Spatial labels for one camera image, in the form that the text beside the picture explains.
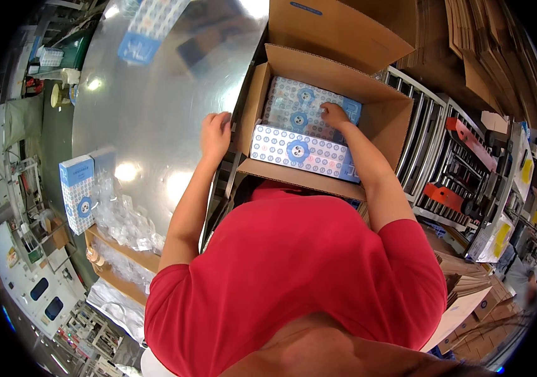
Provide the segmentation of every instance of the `green floor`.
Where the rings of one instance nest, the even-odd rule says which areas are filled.
[[[49,206],[59,217],[66,221],[58,164],[72,158],[74,107],[63,106],[61,111],[58,108],[53,109],[51,107],[51,91],[56,82],[58,81],[45,81],[44,116],[39,153],[41,162],[40,175],[44,187],[43,192]],[[86,259],[84,235],[74,235],[74,241],[77,250],[68,250],[68,253],[75,252],[71,257],[72,264],[82,278],[84,285],[90,288],[98,279],[98,276]]]

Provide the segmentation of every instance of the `blue tissue package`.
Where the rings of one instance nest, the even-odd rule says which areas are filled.
[[[83,155],[59,164],[61,191],[69,227],[76,235],[95,223],[90,194],[95,182],[95,161]]]
[[[342,134],[321,118],[325,102],[340,105],[358,125],[363,105],[342,95],[293,79],[274,77],[268,88],[262,124],[345,145]]]
[[[348,147],[329,140],[258,124],[249,157],[360,183]]]
[[[142,0],[118,47],[118,56],[135,64],[151,63],[190,0]]]

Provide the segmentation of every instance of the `hand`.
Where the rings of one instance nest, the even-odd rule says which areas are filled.
[[[205,159],[219,163],[230,145],[231,114],[208,114],[201,121],[201,154]]]
[[[341,131],[344,125],[350,123],[350,120],[344,109],[335,103],[325,102],[321,105],[321,109],[325,109],[325,112],[321,114],[321,117],[325,123],[336,130]]]

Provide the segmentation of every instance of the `red t-shirt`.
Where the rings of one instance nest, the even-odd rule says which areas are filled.
[[[309,313],[418,350],[445,307],[445,279],[419,224],[398,220],[376,234],[341,199],[267,183],[225,217],[205,253],[153,279],[145,338],[171,372],[217,376]]]

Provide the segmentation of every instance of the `panda cartoon logo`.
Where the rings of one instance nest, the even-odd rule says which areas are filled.
[[[301,163],[310,155],[310,148],[307,143],[294,140],[287,146],[287,155],[292,162]]]
[[[92,200],[89,197],[83,197],[80,203],[78,204],[78,216],[88,217],[90,215],[91,205],[92,205]]]
[[[302,157],[304,155],[304,149],[301,146],[296,145],[295,147],[291,148],[291,154],[298,158]]]
[[[308,118],[306,117],[306,114],[301,112],[293,113],[289,120],[291,121],[291,125],[298,132],[301,132],[304,127],[308,125]]]
[[[310,101],[311,97],[310,97],[310,93],[309,92],[302,92],[300,97],[302,98],[303,101]]]
[[[314,95],[314,91],[312,89],[302,89],[298,91],[298,100],[300,101],[300,105],[310,105],[314,102],[316,96]]]

